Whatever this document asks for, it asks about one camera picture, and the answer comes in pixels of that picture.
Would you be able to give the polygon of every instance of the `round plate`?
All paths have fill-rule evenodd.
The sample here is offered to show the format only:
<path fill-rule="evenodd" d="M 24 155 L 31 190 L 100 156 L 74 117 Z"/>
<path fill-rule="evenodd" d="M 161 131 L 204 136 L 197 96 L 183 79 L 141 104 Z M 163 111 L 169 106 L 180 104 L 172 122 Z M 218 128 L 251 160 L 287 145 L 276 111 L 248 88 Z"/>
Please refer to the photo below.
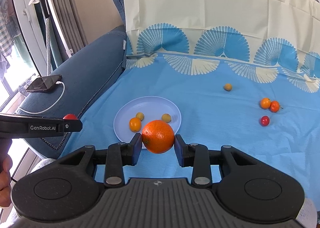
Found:
<path fill-rule="evenodd" d="M 116 114 L 113 121 L 113 130 L 120 141 L 128 143 L 135 135 L 135 133 L 129 129 L 129 121 L 135 117 L 138 112 L 144 114 L 140 133 L 147 123 L 161 119 L 163 114 L 171 115 L 169 125 L 173 129 L 174 134 L 176 134 L 180 128 L 181 113 L 173 102 L 158 96 L 140 97 L 125 104 Z"/>

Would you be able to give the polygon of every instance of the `charging cable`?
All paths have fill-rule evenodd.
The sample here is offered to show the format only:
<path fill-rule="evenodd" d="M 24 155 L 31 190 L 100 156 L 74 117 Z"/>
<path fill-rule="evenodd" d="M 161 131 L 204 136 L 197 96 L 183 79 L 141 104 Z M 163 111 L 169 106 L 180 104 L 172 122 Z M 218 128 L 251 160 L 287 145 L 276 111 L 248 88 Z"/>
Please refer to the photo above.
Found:
<path fill-rule="evenodd" d="M 41 112 L 38 112 L 38 113 L 28 112 L 28 111 L 26 111 L 26 110 L 23 110 L 23 109 L 22 109 L 22 108 L 20 108 L 20 107 L 18 107 L 18 109 L 22 110 L 23 112 L 25 112 L 25 113 L 27 113 L 27 114 L 42 114 L 42 113 L 44 113 L 44 112 L 46 112 L 46 111 L 50 110 L 52 107 L 54 107 L 54 106 L 57 104 L 57 102 L 59 102 L 59 100 L 60 100 L 60 99 L 61 99 L 61 97 L 63 96 L 64 91 L 65 91 L 65 89 L 66 89 L 66 86 L 64 85 L 64 83 L 63 83 L 63 82 L 61 82 L 61 81 L 57 81 L 57 82 L 56 82 L 56 85 L 59 85 L 59 84 L 62 84 L 62 85 L 63 85 L 63 91 L 62 91 L 62 94 L 60 95 L 60 97 L 58 98 L 58 100 L 57 100 L 53 105 L 51 105 L 48 109 L 45 109 L 45 110 L 43 110 L 43 111 L 41 111 Z"/>

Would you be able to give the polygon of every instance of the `white fan pattern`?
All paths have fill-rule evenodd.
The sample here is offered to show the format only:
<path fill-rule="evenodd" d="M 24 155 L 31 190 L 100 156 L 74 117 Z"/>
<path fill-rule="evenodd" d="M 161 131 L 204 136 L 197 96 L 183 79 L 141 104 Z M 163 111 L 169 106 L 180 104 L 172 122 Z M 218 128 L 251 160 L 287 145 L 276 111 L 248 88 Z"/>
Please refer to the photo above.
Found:
<path fill-rule="evenodd" d="M 212 59 L 188 58 L 164 54 L 164 59 L 176 71 L 185 75 L 203 75 L 217 69 L 220 61 Z"/>
<path fill-rule="evenodd" d="M 236 74 L 249 78 L 257 83 L 271 83 L 279 74 L 276 68 L 251 66 L 248 64 L 233 63 L 229 61 L 225 61 L 225 63 L 228 63 Z"/>
<path fill-rule="evenodd" d="M 311 79 L 306 74 L 304 74 L 304 76 L 298 75 L 294 72 L 288 71 L 285 68 L 282 68 L 282 71 L 287 76 L 289 82 L 301 90 L 309 93 L 315 93 L 319 90 L 320 80 Z"/>
<path fill-rule="evenodd" d="M 125 69 L 130 69 L 135 66 L 138 68 L 149 66 L 149 65 L 153 64 L 153 62 L 155 61 L 155 58 L 157 56 L 158 56 L 158 54 L 154 53 L 149 57 L 127 59 Z"/>

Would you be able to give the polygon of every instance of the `phone screen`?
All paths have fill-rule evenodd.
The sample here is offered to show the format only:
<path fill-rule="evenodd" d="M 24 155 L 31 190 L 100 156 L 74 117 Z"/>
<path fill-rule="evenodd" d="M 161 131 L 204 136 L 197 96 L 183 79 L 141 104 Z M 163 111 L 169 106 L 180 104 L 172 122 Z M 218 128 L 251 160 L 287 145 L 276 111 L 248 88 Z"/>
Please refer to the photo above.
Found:
<path fill-rule="evenodd" d="M 61 75 L 38 77 L 27 88 L 27 91 L 50 89 L 60 79 Z"/>

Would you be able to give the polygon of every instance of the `shell pattern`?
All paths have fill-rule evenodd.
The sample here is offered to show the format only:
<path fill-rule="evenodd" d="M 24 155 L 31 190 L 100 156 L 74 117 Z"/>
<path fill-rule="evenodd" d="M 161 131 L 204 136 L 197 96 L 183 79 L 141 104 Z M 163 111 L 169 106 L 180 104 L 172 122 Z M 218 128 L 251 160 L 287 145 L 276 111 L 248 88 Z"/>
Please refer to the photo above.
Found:
<path fill-rule="evenodd" d="M 234 58 L 249 62 L 249 45 L 245 37 L 236 29 L 219 26 L 207 30 L 198 40 L 196 55 Z"/>
<path fill-rule="evenodd" d="M 308 77 L 320 78 L 320 55 L 316 52 L 309 52 L 304 58 L 301 71 Z"/>
<path fill-rule="evenodd" d="M 160 48 L 189 53 L 189 41 L 181 29 L 168 23 L 151 25 L 140 33 L 137 54 L 150 55 Z"/>
<path fill-rule="evenodd" d="M 163 54 L 164 59 L 176 71 L 185 75 L 203 75 L 217 69 L 220 61 L 213 59 L 188 58 Z"/>
<path fill-rule="evenodd" d="M 301 76 L 297 73 L 290 72 L 285 68 L 282 68 L 282 71 L 287 76 L 289 82 L 301 90 L 309 93 L 315 93 L 319 90 L 320 80 L 310 79 L 306 74 Z"/>
<path fill-rule="evenodd" d="M 295 47 L 281 38 L 266 39 L 258 49 L 253 63 L 264 66 L 275 66 L 278 63 L 293 72 L 297 71 L 299 64 Z"/>
<path fill-rule="evenodd" d="M 129 37 L 127 37 L 127 56 L 133 55 L 133 50 Z"/>
<path fill-rule="evenodd" d="M 158 54 L 154 53 L 149 57 L 127 59 L 126 64 L 125 64 L 125 69 L 131 69 L 135 66 L 138 68 L 149 66 L 149 65 L 153 64 L 153 62 L 155 61 L 155 58 L 157 56 L 158 56 Z"/>
<path fill-rule="evenodd" d="M 249 78 L 257 83 L 271 83 L 276 80 L 279 74 L 276 68 L 251 66 L 249 64 L 233 63 L 230 61 L 225 61 L 225 63 L 228 63 L 236 74 Z"/>

